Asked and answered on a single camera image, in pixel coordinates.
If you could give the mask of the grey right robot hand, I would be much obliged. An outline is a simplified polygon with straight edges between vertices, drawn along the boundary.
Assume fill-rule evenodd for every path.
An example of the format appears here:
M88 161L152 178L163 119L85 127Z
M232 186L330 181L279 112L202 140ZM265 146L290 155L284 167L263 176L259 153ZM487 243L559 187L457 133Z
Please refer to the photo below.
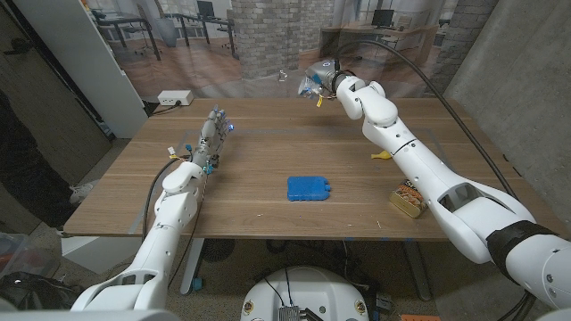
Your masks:
M334 78L338 74L335 62L325 60L313 63L306 71L298 88L298 95L313 98L319 95L329 97L335 95Z

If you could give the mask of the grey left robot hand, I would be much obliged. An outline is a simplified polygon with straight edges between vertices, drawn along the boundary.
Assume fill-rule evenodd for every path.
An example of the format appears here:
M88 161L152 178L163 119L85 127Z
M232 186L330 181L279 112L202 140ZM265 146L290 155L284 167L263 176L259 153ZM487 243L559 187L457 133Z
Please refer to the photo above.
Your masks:
M219 166L224 141L233 130L234 125L227 119L226 112L215 104L201 127L197 146L192 151L192 162L210 174Z

